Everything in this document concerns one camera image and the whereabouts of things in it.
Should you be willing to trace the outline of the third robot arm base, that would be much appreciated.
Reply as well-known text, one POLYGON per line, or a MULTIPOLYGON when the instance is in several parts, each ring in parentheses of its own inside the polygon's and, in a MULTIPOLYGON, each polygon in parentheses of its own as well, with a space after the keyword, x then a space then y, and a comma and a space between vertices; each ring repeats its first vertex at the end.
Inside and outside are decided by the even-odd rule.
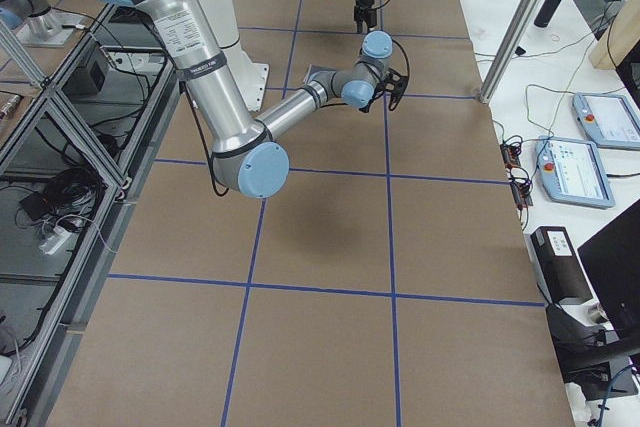
POLYGON ((29 47, 61 48, 86 26, 82 14, 55 11, 48 0, 1 0, 1 21, 29 47))

